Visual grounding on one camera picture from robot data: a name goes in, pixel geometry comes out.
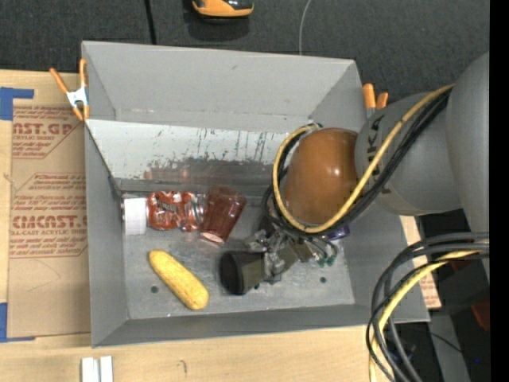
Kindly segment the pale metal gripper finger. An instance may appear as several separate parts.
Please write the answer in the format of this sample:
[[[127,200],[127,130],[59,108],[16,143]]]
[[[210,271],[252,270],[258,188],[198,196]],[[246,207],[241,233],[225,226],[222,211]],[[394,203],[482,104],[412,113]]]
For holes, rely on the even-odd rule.
[[[275,284],[282,279],[285,271],[285,260],[276,252],[266,252],[263,256],[263,279],[265,282]]]
[[[278,232],[267,233],[266,230],[258,230],[245,239],[245,246],[252,252],[273,252],[278,249]]]

